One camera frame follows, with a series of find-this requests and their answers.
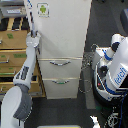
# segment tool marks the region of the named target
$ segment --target floor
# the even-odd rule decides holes
[[[126,36],[121,23],[120,12],[128,8],[128,1],[120,0],[92,0],[89,28],[87,33],[84,58],[92,59],[93,44],[108,47],[111,45],[111,37],[115,33]],[[91,67],[83,64],[81,72],[80,89],[86,93],[78,92],[77,99],[47,100],[46,98],[33,99],[33,110],[25,123],[25,127],[36,128],[45,125],[79,125],[82,128],[93,128],[90,116],[98,117],[99,124],[103,128],[105,119],[101,115],[99,104],[90,89]]]

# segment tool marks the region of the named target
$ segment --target black panel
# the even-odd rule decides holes
[[[9,18],[4,18],[4,19],[1,20],[0,31],[6,31],[7,30],[8,21],[9,21]]]
[[[22,72],[22,76],[21,76],[21,79],[22,80],[25,80],[26,79],[28,69],[29,69],[29,67],[25,67],[24,66],[24,69],[23,69],[23,72]]]
[[[128,75],[126,76],[125,80],[121,84],[120,88],[128,88]]]
[[[17,74],[16,79],[19,79],[19,76],[20,76],[20,72]]]
[[[113,50],[114,52],[116,52],[116,50],[117,50],[119,44],[120,44],[120,42],[115,42],[114,44],[112,44],[112,50]]]
[[[106,74],[107,74],[107,69],[105,68],[105,71],[103,70],[103,69],[101,69],[101,68],[98,68],[97,69],[97,73],[98,73],[98,75],[97,75],[97,87],[100,89],[100,90],[104,90],[104,88],[103,88],[103,82],[101,82],[102,81],[102,79],[106,76]]]
[[[12,30],[19,30],[21,17],[15,18],[12,26]]]
[[[28,30],[29,29],[29,23],[26,17],[23,18],[21,30]]]

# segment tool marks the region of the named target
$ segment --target sticker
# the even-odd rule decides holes
[[[26,58],[27,55],[25,53],[21,53],[21,54],[13,54],[14,58]]]
[[[11,69],[13,69],[13,68],[8,68],[8,69],[10,69],[10,70],[11,70]]]
[[[8,14],[20,14],[20,9],[7,10]]]
[[[49,17],[49,5],[47,3],[39,3],[37,8],[40,17]]]
[[[45,8],[44,5],[41,6],[40,11],[41,11],[42,13],[45,13],[45,12],[46,12],[46,8]]]
[[[6,58],[6,56],[5,55],[1,55],[1,58]]]
[[[8,33],[7,36],[9,39],[13,39],[13,35],[11,33]]]
[[[126,78],[127,74],[128,74],[127,68],[123,64],[120,64],[112,78],[115,86],[120,87],[124,79]]]

